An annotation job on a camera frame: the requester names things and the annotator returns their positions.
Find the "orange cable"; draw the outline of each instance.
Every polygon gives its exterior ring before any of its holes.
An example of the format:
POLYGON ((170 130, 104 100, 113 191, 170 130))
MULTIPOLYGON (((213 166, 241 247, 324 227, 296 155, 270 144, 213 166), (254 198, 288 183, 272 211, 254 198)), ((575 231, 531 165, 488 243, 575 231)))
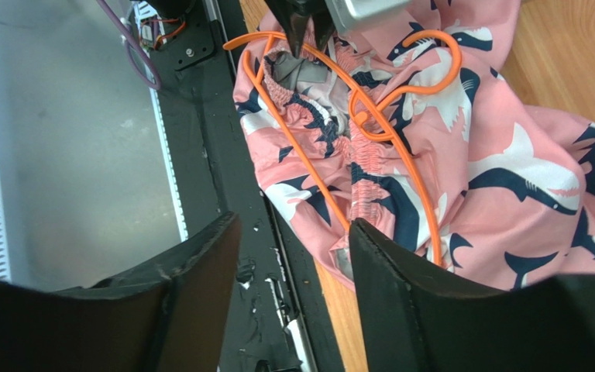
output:
POLYGON ((185 28, 185 26, 187 25, 187 22, 183 22, 183 24, 181 24, 177 29, 175 29, 172 33, 168 33, 167 35, 162 35, 162 36, 158 36, 158 38, 156 39, 155 44, 153 45, 153 48, 155 50, 157 50, 158 48, 160 48, 162 46, 162 42, 166 39, 169 39, 172 36, 176 36, 178 35, 178 33, 180 31, 183 31, 183 29, 185 28))
MULTIPOLYGON (((237 37, 234 40, 227 42, 226 44, 224 44, 224 49, 232 50, 232 49, 235 49, 236 47, 242 46, 245 43, 249 43, 251 41, 261 39, 264 37, 268 38, 264 54, 266 54, 270 50, 272 43, 274 42, 274 39, 282 39, 282 40, 286 39, 286 36, 283 33, 274 32, 274 31, 263 31, 263 32, 257 32, 257 33, 250 33, 247 35, 237 37)), ((451 50, 451 54, 452 54, 452 66, 451 66, 451 69, 449 70, 448 74, 438 84, 430 86, 430 87, 415 87, 415 86, 411 86, 411 85, 399 87, 399 88, 395 89, 394 91, 392 91, 378 105, 373 103, 371 98, 369 98, 369 96, 366 94, 366 92, 355 82, 354 79, 352 79, 350 77, 350 75, 348 75, 338 64, 336 64, 333 60, 331 60, 323 52, 321 52, 320 50, 317 50, 316 48, 314 48, 308 44, 304 45, 304 48, 308 52, 314 54, 324 64, 326 64, 328 67, 330 67, 334 72, 336 72, 337 75, 342 80, 344 80, 344 82, 352 89, 353 93, 350 96, 348 111, 349 111, 351 120, 359 127, 359 130, 361 131, 361 133, 367 139, 374 141, 374 142, 391 141, 391 143, 394 145, 394 147, 398 151, 399 155, 401 156, 401 159, 403 160, 403 162, 405 164, 405 167, 408 169, 408 173, 412 177, 412 181, 414 182, 414 185, 417 188, 417 192, 419 194, 419 198, 421 199, 421 203, 424 206, 426 219, 428 220, 428 229, 431 233, 431 239, 432 239, 432 244, 433 244, 434 263, 437 264, 438 266, 441 266, 442 265, 442 241, 439 236, 438 221, 437 221, 437 217, 435 216, 435 210, 432 206, 430 195, 428 195, 428 189, 425 187, 424 181, 421 178, 419 170, 416 167, 416 164, 414 164, 414 161, 412 160, 411 155, 408 152, 408 149, 402 143, 401 138, 396 133, 396 130, 394 129, 394 127, 387 121, 387 118, 385 118, 384 115, 382 115, 382 113, 381 113, 391 102, 393 102, 396 98, 398 98, 402 94, 415 93, 418 95, 433 95, 433 94, 436 94, 436 93, 442 91, 447 86, 449 86, 453 82, 453 80, 456 78, 456 76, 458 76, 458 73, 460 72, 460 68, 463 64, 463 54, 460 51, 458 43, 449 34, 444 33, 442 31, 436 31, 436 30, 420 31, 418 33, 415 33, 412 36, 409 36, 405 40, 403 40, 402 44, 404 47, 407 47, 410 44, 414 43, 415 41, 424 39, 424 38, 440 39, 440 40, 444 41, 447 44, 447 46, 449 47, 449 49, 451 50), (355 113, 354 108, 355 108, 355 104, 358 101, 361 101, 363 103, 363 105, 366 107, 366 109, 369 110, 370 114, 375 118, 375 120, 378 122, 378 124, 380 124, 380 127, 382 128, 384 133, 369 133, 368 131, 366 131, 366 129, 363 128, 363 123, 366 120, 368 120, 369 115, 366 112, 355 113)), ((266 90, 263 88, 263 85, 261 83, 261 81, 263 80, 263 69, 260 69, 259 72, 256 74, 256 76, 254 76, 254 73, 252 72, 252 68, 249 65, 249 51, 248 50, 246 50, 242 54, 242 63, 243 63, 243 65, 242 65, 243 70, 245 71, 247 76, 252 80, 254 87, 259 92, 259 96, 267 104, 268 109, 270 110, 270 113, 279 123, 282 131, 284 132, 284 134, 288 138, 289 142, 291 143, 291 145, 297 152, 297 155, 300 157, 300 160, 302 160, 302 163, 306 166, 309 174, 311 175, 311 178, 314 179, 315 183, 318 186, 318 189, 321 191, 321 193, 325 197, 325 200, 328 202, 328 204, 334 211, 337 219, 343 225, 344 229, 346 231, 349 231, 350 222, 348 221, 346 216, 343 214, 343 211, 341 210, 341 208, 339 208, 339 206, 336 204, 334 198, 332 197, 332 194, 327 189, 325 182, 318 175, 318 172, 314 168, 313 164, 311 163, 311 161, 309 160, 307 155, 302 150, 302 147, 300 146, 298 141, 293 136, 293 133, 289 130, 288 126, 286 125, 286 122, 283 120, 281 115, 279 115, 279 112, 278 112, 277 107, 275 106, 274 102, 270 99, 270 96, 267 94, 266 90)))

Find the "pink fabric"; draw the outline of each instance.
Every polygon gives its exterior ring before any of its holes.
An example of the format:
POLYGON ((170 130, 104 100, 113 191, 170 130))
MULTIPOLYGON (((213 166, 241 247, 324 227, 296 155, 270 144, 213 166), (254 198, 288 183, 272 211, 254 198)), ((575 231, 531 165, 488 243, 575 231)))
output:
MULTIPOLYGON (((595 123, 523 105, 497 73, 519 5, 412 2, 380 28, 335 36, 327 51, 379 102, 396 87, 433 85, 449 71, 446 47, 422 40, 403 48, 405 37, 442 29, 458 40, 459 78, 437 95, 403 95, 384 115, 404 136, 437 207, 448 270, 504 290, 560 272, 595 273, 595 123)), ((268 14, 260 30, 281 28, 268 14)), ((279 86, 273 62, 288 47, 276 42, 264 56, 265 43, 247 46, 252 64, 265 69, 264 86, 339 207, 432 260, 423 207, 397 151, 351 125, 349 89, 335 74, 299 83, 296 92, 279 86)), ((345 230, 242 64, 233 96, 261 189, 315 259, 353 288, 345 230)))

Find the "white shark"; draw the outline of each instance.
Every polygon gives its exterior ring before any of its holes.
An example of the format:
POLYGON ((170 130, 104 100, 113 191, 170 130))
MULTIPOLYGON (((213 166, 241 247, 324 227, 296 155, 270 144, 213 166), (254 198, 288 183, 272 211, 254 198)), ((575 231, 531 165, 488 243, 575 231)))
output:
POLYGON ((309 190, 298 190, 285 183, 272 184, 265 190, 266 196, 281 217, 293 229, 291 220, 295 216, 298 205, 301 201, 311 197, 309 190))
POLYGON ((250 96, 249 99, 256 100, 257 107, 260 110, 257 112, 241 111, 243 117, 240 119, 240 125, 245 135, 249 136, 255 131, 265 128, 280 129, 279 123, 268 111, 266 102, 263 101, 260 95, 256 94, 255 96, 250 96))
MULTIPOLYGON (((410 85, 429 87, 442 81, 452 65, 451 54, 441 48, 436 49, 440 63, 433 64, 416 74, 410 85)), ((469 142, 469 127, 472 121, 472 104, 480 78, 469 69, 462 69, 459 78, 448 87, 434 95, 414 95, 414 115, 422 114, 426 108, 437 108, 442 121, 449 132, 460 116, 465 120, 463 139, 469 142)))
POLYGON ((558 212, 575 215, 580 207, 580 180, 570 169, 534 157, 524 128, 514 124, 513 141, 503 153, 468 163, 469 189, 507 188, 524 201, 527 197, 558 212))

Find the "pink shorts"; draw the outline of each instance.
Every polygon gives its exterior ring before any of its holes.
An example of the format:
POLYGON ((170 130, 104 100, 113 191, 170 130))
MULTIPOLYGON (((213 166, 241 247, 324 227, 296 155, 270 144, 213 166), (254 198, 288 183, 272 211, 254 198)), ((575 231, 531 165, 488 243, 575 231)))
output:
MULTIPOLYGON (((498 73, 519 6, 412 2, 379 28, 335 36, 326 50, 379 102, 401 85, 434 85, 451 67, 448 49, 435 40, 403 47, 410 34, 440 29, 462 47, 463 68, 447 89, 402 95, 383 113, 431 195, 447 269, 504 290, 556 273, 595 273, 595 123, 523 105, 498 73)), ((281 28, 268 14, 260 30, 281 28)), ((313 33, 305 42, 312 40, 313 33)), ((282 88, 272 69, 288 45, 277 41, 264 55, 265 45, 247 46, 253 66, 265 69, 264 87, 341 210, 433 260, 405 165, 393 146, 369 141, 350 122, 347 85, 330 71, 323 83, 282 88)), ((353 288, 344 227, 242 67, 233 97, 261 189, 314 258, 353 288)))

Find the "black metal bracket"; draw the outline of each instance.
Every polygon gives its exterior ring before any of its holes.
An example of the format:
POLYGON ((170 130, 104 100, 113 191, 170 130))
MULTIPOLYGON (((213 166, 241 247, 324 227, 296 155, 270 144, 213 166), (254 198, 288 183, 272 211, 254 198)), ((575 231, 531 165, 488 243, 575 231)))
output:
POLYGON ((184 18, 185 27, 160 50, 153 51, 155 58, 170 61, 174 71, 194 66, 213 56, 215 43, 210 30, 204 4, 196 0, 184 18))

